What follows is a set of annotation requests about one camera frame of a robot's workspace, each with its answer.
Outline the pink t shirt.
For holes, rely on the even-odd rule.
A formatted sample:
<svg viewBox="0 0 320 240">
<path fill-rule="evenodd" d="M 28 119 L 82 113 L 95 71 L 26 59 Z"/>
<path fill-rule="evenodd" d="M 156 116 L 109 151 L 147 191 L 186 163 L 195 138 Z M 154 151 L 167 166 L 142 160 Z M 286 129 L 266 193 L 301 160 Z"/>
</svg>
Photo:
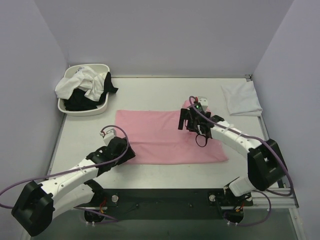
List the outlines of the pink t shirt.
<svg viewBox="0 0 320 240">
<path fill-rule="evenodd" d="M 209 164 L 228 160 L 220 141 L 207 142 L 195 132 L 178 130 L 180 111 L 117 110 L 119 137 L 128 136 L 135 157 L 129 165 Z"/>
</svg>

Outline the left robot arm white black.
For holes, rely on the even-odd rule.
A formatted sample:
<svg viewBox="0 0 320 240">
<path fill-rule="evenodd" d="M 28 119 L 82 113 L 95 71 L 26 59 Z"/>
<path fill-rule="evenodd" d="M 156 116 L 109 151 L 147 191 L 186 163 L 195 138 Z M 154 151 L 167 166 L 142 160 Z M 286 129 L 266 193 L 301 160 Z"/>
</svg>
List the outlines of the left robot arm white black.
<svg viewBox="0 0 320 240">
<path fill-rule="evenodd" d="M 107 146 L 89 153 L 71 168 L 73 172 L 40 183 L 30 181 L 20 193 L 11 214 L 32 237 L 42 233 L 58 211 L 54 205 L 78 186 L 134 158 L 127 139 L 113 137 Z"/>
</svg>

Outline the white plastic basket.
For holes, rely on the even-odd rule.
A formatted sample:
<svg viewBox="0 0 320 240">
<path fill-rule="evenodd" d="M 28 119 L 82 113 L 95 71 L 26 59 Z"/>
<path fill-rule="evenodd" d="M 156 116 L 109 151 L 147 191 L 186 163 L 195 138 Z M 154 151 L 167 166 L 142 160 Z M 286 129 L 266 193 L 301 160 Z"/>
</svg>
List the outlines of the white plastic basket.
<svg viewBox="0 0 320 240">
<path fill-rule="evenodd" d="M 109 66 L 100 63 L 69 67 L 55 88 L 58 109 L 74 117 L 102 114 L 107 109 L 113 86 Z"/>
</svg>

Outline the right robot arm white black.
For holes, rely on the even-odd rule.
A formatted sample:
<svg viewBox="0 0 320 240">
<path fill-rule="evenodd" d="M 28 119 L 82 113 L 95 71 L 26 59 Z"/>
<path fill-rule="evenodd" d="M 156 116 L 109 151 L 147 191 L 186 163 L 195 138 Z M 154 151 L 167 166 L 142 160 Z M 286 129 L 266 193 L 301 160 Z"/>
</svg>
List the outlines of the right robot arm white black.
<svg viewBox="0 0 320 240">
<path fill-rule="evenodd" d="M 218 140 L 246 158 L 247 175 L 224 187 L 234 197 L 254 190 L 265 191 L 286 175 L 281 151 L 274 140 L 263 141 L 241 133 L 224 118 L 204 111 L 200 102 L 180 109 L 178 129 L 183 128 L 205 137 L 206 141 Z"/>
</svg>

